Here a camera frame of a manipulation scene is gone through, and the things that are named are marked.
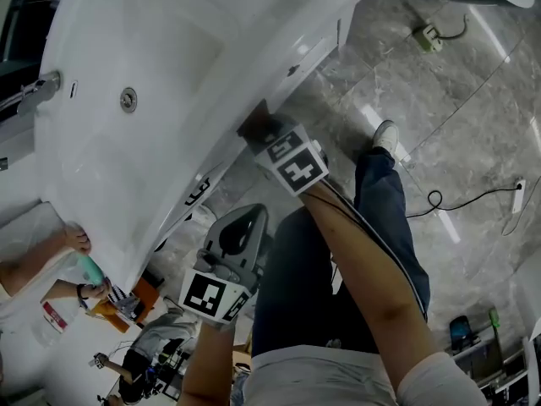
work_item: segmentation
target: white shirt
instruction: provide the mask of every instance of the white shirt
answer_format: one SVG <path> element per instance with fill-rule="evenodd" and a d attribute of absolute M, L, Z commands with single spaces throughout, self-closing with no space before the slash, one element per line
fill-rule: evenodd
<path fill-rule="evenodd" d="M 470 406 L 486 399 L 453 359 L 437 353 L 404 377 L 395 398 L 379 355 L 295 346 L 256 356 L 246 406 Z"/>

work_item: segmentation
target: human arm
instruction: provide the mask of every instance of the human arm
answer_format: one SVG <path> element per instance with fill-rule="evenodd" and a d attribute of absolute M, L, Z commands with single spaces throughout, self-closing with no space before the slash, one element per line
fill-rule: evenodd
<path fill-rule="evenodd" d="M 101 286 L 93 286 L 92 284 L 84 285 L 81 289 L 81 298 L 104 299 L 110 292 L 111 283 L 106 279 Z M 43 297 L 42 301 L 70 297 L 77 298 L 77 284 L 57 280 Z"/>
<path fill-rule="evenodd" d="M 334 207 L 349 212 L 330 189 L 316 184 L 309 194 L 301 195 L 301 200 L 329 245 L 397 390 L 415 365 L 438 351 L 411 286 L 395 262 L 361 227 Z"/>
<path fill-rule="evenodd" d="M 105 368 L 116 371 L 129 385 L 134 383 L 131 372 L 123 368 L 121 365 L 110 361 L 107 355 L 98 354 L 97 359 Z"/>
<path fill-rule="evenodd" d="M 0 264 L 0 283 L 9 296 L 14 296 L 52 257 L 67 248 L 88 254 L 90 241 L 83 229 L 66 227 L 32 247 L 20 258 L 3 261 Z"/>
<path fill-rule="evenodd" d="M 231 393 L 234 329 L 203 323 L 183 378 L 179 406 L 227 406 Z"/>

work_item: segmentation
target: white shoe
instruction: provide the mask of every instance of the white shoe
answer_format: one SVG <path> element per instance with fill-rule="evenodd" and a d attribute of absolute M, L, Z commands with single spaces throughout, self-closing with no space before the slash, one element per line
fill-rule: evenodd
<path fill-rule="evenodd" d="M 397 146 L 398 127 L 392 120 L 385 120 L 375 131 L 373 147 L 383 147 L 394 156 Z"/>

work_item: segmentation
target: faucet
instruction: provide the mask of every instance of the faucet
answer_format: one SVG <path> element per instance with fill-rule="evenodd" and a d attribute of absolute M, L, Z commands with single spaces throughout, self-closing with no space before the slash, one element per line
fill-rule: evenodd
<path fill-rule="evenodd" d="M 61 82 L 62 78 L 57 71 L 44 74 L 31 85 L 22 86 L 19 93 L 0 101 L 0 112 L 19 102 L 17 114 L 24 116 L 26 113 L 34 111 L 42 102 L 52 99 L 60 89 Z"/>

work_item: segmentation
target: blue jeans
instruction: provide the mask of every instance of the blue jeans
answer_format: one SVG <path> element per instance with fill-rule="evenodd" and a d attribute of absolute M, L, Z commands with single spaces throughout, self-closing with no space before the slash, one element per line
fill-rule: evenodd
<path fill-rule="evenodd" d="M 406 201 L 395 161 L 376 147 L 358 159 L 355 208 L 389 245 L 427 309 L 429 277 L 419 265 L 406 219 Z M 255 306 L 252 356 L 300 344 L 377 354 L 372 334 L 345 284 L 331 286 L 331 253 L 305 209 L 285 218 L 276 231 Z"/>

